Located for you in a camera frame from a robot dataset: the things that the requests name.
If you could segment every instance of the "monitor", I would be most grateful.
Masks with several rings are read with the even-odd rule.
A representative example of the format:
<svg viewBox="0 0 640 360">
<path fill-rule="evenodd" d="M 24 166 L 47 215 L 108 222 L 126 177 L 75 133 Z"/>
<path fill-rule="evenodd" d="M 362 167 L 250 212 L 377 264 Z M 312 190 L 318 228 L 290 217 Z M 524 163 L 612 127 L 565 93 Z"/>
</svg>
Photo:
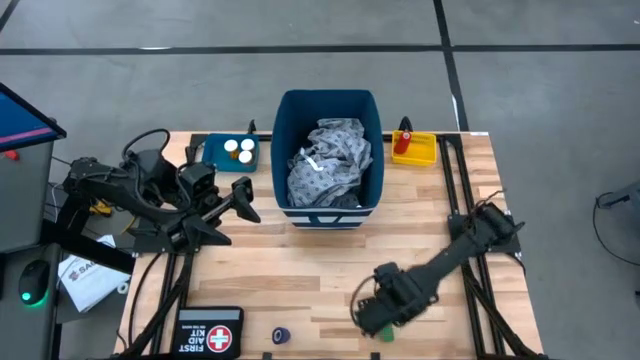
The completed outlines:
<svg viewBox="0 0 640 360">
<path fill-rule="evenodd" d="M 0 152 L 66 136 L 55 121 L 0 83 Z"/>
</svg>

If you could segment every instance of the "patterned fabric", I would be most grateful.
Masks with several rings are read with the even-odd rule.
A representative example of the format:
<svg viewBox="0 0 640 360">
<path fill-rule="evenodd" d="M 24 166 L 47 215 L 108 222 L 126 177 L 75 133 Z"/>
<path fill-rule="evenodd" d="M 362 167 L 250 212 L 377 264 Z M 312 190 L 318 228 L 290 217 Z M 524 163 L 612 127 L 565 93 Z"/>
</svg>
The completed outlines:
<svg viewBox="0 0 640 360">
<path fill-rule="evenodd" d="M 308 136 L 312 146 L 304 153 L 322 170 L 314 170 L 300 154 L 289 160 L 289 204 L 358 207 L 360 179 L 373 161 L 371 144 L 363 136 L 358 119 L 318 120 L 318 129 Z"/>
</svg>

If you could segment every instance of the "wooden tabletop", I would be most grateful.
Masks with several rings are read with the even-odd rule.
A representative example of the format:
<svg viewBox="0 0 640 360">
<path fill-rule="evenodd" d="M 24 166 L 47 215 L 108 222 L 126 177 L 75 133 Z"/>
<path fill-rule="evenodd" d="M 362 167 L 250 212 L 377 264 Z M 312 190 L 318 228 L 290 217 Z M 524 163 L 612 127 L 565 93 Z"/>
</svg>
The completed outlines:
<svg viewBox="0 0 640 360">
<path fill-rule="evenodd" d="M 185 162 L 184 148 L 191 134 L 171 134 L 164 151 L 167 160 L 175 165 Z M 479 200 L 501 189 L 491 142 L 486 134 L 461 136 L 474 199 Z M 260 146 L 258 170 L 249 175 L 256 196 L 252 205 L 262 223 L 241 220 L 233 211 L 223 215 L 219 230 L 232 239 L 233 245 L 204 247 L 196 256 L 189 306 L 243 307 L 242 358 L 261 358 L 265 351 L 272 352 L 274 359 L 368 359 L 371 352 L 380 352 L 387 359 L 475 357 L 460 270 L 440 283 L 438 304 L 408 325 L 394 329 L 392 343 L 362 337 L 349 317 L 352 292 L 376 266 L 388 261 L 401 267 L 424 263 L 449 244 L 446 217 L 450 208 L 440 155 L 432 167 L 413 167 L 392 164 L 386 154 L 382 200 L 359 229 L 297 230 L 273 195 L 269 143 Z M 458 202 L 464 209 L 453 149 L 450 153 Z M 218 173 L 216 185 L 221 195 L 228 194 L 231 183 L 241 175 Z M 494 198 L 494 202 L 506 208 L 504 198 Z M 125 337 L 133 293 L 152 257 L 144 255 L 136 261 L 120 324 Z M 157 309 L 166 259 L 163 255 L 158 260 L 143 285 L 134 338 Z M 181 266 L 180 260 L 176 269 Z M 502 254 L 488 254 L 487 261 L 498 309 L 524 343 L 541 352 L 522 268 Z M 371 285 L 361 296 L 372 291 Z M 486 347 L 491 351 L 488 320 L 483 310 L 480 313 Z M 169 351 L 174 316 L 172 311 L 167 317 L 162 352 Z M 291 331 L 288 343 L 272 344 L 271 332 L 277 326 Z M 115 351 L 122 351 L 120 342 Z"/>
</svg>

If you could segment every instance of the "white bottle cap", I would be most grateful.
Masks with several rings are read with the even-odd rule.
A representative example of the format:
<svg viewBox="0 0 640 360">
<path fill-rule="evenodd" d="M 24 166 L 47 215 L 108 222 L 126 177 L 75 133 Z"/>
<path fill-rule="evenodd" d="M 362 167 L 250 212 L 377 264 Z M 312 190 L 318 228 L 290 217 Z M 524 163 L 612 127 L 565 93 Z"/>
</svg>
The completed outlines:
<svg viewBox="0 0 640 360">
<path fill-rule="evenodd" d="M 253 154 L 251 154 L 251 151 L 243 151 L 240 153 L 240 156 L 238 156 L 238 160 L 240 160 L 241 163 L 243 164 L 249 164 L 251 163 L 251 160 L 253 159 Z"/>
<path fill-rule="evenodd" d="M 240 148 L 242 150 L 246 150 L 246 151 L 251 151 L 253 150 L 253 148 L 256 147 L 256 143 L 251 140 L 251 139 L 244 139 L 242 140 L 242 142 L 240 143 Z"/>
<path fill-rule="evenodd" d="M 238 142 L 235 140 L 227 140 L 224 143 L 224 149 L 227 152 L 232 152 L 238 150 Z"/>
</svg>

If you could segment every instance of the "gray floor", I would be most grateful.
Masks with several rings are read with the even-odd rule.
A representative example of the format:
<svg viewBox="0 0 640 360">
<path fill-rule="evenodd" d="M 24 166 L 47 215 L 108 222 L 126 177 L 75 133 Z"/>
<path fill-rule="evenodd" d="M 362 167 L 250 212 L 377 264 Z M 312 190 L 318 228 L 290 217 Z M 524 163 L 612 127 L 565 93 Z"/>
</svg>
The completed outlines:
<svg viewBox="0 0 640 360">
<path fill-rule="evenodd" d="M 633 0 L 446 0 L 454 45 L 640 43 Z M 431 1 L 21 0 L 0 48 L 437 44 Z M 609 256 L 591 225 L 594 197 L 640 180 L 639 52 L 456 54 L 469 126 L 489 131 L 521 239 L 547 354 L 636 359 L 640 271 Z M 133 134 L 270 129 L 291 88 L 366 88 L 384 127 L 403 115 L 455 130 L 442 54 L 4 56 L 0 81 L 58 118 L 55 155 L 115 163 Z M 54 164 L 51 178 L 66 169 Z M 603 239 L 640 261 L 623 205 L 598 213 Z M 128 218 L 92 223 L 117 232 Z M 124 299 L 64 327 L 64 358 L 107 356 Z"/>
</svg>

